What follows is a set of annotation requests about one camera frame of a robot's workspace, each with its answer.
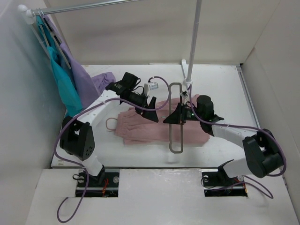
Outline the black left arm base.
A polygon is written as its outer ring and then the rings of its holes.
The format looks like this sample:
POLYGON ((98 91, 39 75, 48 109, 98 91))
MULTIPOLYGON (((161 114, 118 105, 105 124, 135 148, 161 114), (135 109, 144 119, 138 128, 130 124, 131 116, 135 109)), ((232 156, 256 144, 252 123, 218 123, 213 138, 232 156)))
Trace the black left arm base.
MULTIPOLYGON (((76 181, 75 196, 81 197, 86 185, 86 173, 80 170, 72 176, 76 181)), ((89 184, 84 197, 111 198, 119 195, 120 169, 109 168, 105 171, 105 176, 101 184, 90 176, 89 184)))

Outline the pink trousers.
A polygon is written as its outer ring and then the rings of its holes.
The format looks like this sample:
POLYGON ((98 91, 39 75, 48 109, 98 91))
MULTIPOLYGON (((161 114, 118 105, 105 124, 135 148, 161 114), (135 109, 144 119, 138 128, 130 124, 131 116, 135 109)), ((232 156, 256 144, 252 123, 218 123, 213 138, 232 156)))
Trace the pink trousers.
MULTIPOLYGON (((169 142, 169 125, 163 123, 163 117, 169 115, 168 105, 157 111, 159 122, 143 118, 133 107, 118 114, 117 118, 108 118, 105 122, 108 132, 123 139, 125 145, 169 142)), ((209 140, 200 125, 187 121, 183 125, 183 143, 201 146, 209 140)))

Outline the grey clothes hanger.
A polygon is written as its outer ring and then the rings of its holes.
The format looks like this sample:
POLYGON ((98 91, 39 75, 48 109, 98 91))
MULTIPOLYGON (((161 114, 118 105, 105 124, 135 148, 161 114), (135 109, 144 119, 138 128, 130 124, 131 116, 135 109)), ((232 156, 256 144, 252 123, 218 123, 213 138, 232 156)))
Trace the grey clothes hanger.
POLYGON ((184 105, 186 101, 186 94, 184 94, 185 90, 183 89, 183 85, 180 82, 173 82, 169 85, 170 89, 170 96, 169 96, 169 115, 171 115, 172 118, 172 124, 169 124, 169 150, 173 154, 181 154, 183 153, 184 150, 184 143, 183 143, 183 124, 182 124, 182 112, 181 110, 175 110, 174 112, 171 112, 172 109, 172 91, 171 88, 173 86, 178 86, 179 87, 179 95, 180 95, 180 106, 184 105), (175 122, 180 126, 180 150, 174 150, 173 149, 173 132, 172 132, 172 125, 175 125, 175 122))

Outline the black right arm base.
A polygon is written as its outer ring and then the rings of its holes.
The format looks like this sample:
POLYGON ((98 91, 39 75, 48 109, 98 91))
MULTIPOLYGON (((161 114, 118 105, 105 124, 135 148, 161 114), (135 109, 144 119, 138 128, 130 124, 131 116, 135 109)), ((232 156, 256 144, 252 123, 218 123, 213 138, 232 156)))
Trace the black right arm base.
POLYGON ((205 197, 248 197, 244 178, 229 178, 217 170, 202 171, 201 185, 205 197))

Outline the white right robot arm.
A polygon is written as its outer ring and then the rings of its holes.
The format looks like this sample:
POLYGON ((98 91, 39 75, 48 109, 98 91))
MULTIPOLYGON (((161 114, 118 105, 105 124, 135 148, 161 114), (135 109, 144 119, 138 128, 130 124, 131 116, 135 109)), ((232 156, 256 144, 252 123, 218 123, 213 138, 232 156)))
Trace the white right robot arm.
POLYGON ((273 176, 279 168, 282 169, 279 175, 285 172, 286 158, 273 134, 267 129, 225 124, 224 118, 215 114, 209 96, 198 96, 196 105, 179 103, 164 123, 182 126, 187 121, 198 121, 205 133, 243 149, 244 158, 230 160, 218 167, 219 183, 226 185, 240 175, 252 174, 258 178, 273 176))

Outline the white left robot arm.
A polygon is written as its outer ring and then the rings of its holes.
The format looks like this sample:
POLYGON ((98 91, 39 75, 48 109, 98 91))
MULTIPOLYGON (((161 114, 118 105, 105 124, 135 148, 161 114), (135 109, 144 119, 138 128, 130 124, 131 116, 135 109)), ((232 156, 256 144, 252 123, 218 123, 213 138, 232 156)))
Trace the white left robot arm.
POLYGON ((105 167, 94 153, 94 130, 99 122, 121 103, 133 106, 145 119, 158 122, 156 98, 149 99, 149 92, 158 89, 158 84, 148 81, 142 93, 137 93, 139 83, 140 78, 126 72, 121 80, 109 83, 86 110, 63 121, 58 147, 72 156, 69 162, 80 166, 86 172, 86 180, 94 186, 102 185, 105 180, 105 167))

